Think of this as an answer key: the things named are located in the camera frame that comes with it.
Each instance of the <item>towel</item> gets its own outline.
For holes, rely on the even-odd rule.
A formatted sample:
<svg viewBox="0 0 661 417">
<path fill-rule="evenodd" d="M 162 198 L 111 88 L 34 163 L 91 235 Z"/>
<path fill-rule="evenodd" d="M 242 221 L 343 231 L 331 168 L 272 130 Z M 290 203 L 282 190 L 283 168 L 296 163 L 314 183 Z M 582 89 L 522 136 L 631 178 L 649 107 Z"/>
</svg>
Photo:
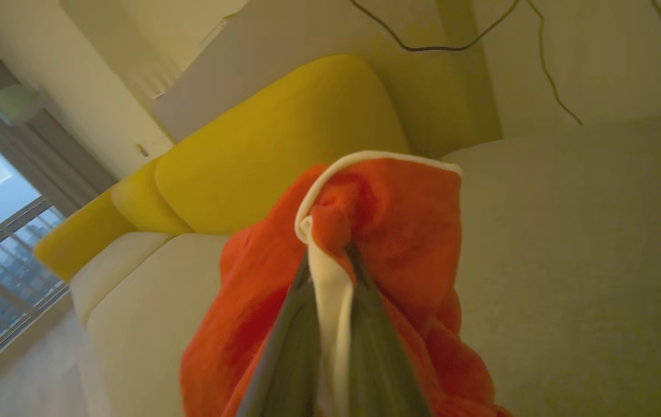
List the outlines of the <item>towel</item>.
<svg viewBox="0 0 661 417">
<path fill-rule="evenodd" d="M 266 218 L 222 252 L 221 290 L 182 356 L 187 417 L 233 417 L 305 253 L 315 285 L 322 375 L 346 415 L 349 299 L 356 243 L 433 412 L 507 416 L 477 354 L 458 336 L 461 170 L 364 151 L 301 175 Z"/>
</svg>

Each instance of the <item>orange towel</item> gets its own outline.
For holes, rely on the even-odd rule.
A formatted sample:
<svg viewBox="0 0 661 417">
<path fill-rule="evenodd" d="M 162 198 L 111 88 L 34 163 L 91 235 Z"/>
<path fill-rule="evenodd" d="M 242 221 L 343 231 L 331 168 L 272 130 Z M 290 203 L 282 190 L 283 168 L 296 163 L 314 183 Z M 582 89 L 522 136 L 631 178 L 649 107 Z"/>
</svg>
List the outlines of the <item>orange towel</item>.
<svg viewBox="0 0 661 417">
<path fill-rule="evenodd" d="M 351 279 L 344 248 L 351 239 L 356 243 L 436 415 L 510 415 L 494 405 L 484 363 L 458 336 L 456 169 L 374 152 L 356 154 L 346 165 L 334 164 L 332 176 L 320 176 L 326 167 L 307 171 L 266 219 L 225 246 L 220 293 L 182 357 L 187 417 L 235 414 L 307 251 L 295 234 L 298 211 L 312 217 L 312 240 Z M 319 178 L 319 192 L 302 213 Z"/>
</svg>

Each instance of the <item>sofa cushion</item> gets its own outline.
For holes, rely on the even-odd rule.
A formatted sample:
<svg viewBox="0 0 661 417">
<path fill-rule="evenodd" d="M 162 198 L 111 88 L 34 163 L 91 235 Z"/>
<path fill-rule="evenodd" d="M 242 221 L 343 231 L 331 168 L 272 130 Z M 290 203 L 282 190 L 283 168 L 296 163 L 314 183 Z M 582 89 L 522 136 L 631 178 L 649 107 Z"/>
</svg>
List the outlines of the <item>sofa cushion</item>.
<svg viewBox="0 0 661 417">
<path fill-rule="evenodd" d="M 182 417 L 179 369 L 220 289 L 227 236 L 180 235 L 92 312 L 87 325 L 118 417 Z"/>
<path fill-rule="evenodd" d="M 73 213 L 34 246 L 34 258 L 64 282 L 116 238 L 137 229 L 111 200 L 112 188 Z"/>
<path fill-rule="evenodd" d="M 193 233 L 160 195 L 155 183 L 158 159 L 111 187 L 111 200 L 119 212 L 138 230 L 171 235 Z"/>
<path fill-rule="evenodd" d="M 73 304 L 85 327 L 94 307 L 171 235 L 130 232 L 106 246 L 70 281 Z"/>
</svg>

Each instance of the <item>wall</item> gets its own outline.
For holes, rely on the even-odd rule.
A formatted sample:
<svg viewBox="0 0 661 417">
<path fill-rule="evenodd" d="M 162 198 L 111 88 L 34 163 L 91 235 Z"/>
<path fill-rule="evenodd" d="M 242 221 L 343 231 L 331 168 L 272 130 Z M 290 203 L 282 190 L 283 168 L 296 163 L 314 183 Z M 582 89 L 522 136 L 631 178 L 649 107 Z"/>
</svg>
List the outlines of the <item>wall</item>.
<svg viewBox="0 0 661 417">
<path fill-rule="evenodd" d="M 474 0 L 479 27 L 512 0 Z M 661 25 L 648 0 L 534 0 L 563 101 L 586 124 L 661 114 Z M 484 40 L 506 136 L 567 129 L 539 65 L 539 19 L 524 0 Z"/>
<path fill-rule="evenodd" d="M 480 32 L 472 0 L 437 0 L 436 3 L 441 24 L 447 35 L 446 45 L 470 44 Z M 468 117 L 471 118 L 473 135 L 476 138 L 460 142 L 461 147 L 501 139 L 503 133 L 492 92 L 490 72 L 484 57 L 484 46 L 479 42 L 469 50 L 447 54 L 457 75 L 458 84 L 462 87 L 462 98 L 469 109 Z"/>
<path fill-rule="evenodd" d="M 110 0 L 61 0 L 60 7 L 145 109 L 180 72 L 156 50 L 119 4 Z"/>
<path fill-rule="evenodd" d="M 117 177 L 171 146 L 55 0 L 0 0 L 0 55 L 45 93 L 52 114 Z"/>
<path fill-rule="evenodd" d="M 450 42 L 435 0 L 363 4 L 409 45 Z M 362 57 L 378 74 L 416 153 L 442 156 L 501 137 L 494 106 L 477 103 L 492 100 L 488 90 L 467 82 L 485 71 L 460 65 L 463 55 L 402 50 L 347 0 L 251 0 L 155 104 L 155 114 L 182 140 L 291 70 L 338 53 Z"/>
<path fill-rule="evenodd" d="M 129 20 L 162 56 L 185 71 L 200 43 L 224 16 L 248 0 L 119 0 Z"/>
</svg>

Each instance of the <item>sofa armrest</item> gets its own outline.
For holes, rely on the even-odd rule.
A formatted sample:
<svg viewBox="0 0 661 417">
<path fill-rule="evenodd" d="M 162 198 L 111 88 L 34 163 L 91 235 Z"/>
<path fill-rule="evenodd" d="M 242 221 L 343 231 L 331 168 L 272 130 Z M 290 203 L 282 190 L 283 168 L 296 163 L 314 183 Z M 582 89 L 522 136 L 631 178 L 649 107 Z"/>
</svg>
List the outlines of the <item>sofa armrest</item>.
<svg viewBox="0 0 661 417">
<path fill-rule="evenodd" d="M 106 246 L 135 230 L 116 210 L 107 190 L 42 238 L 34 247 L 34 258 L 70 282 Z"/>
</svg>

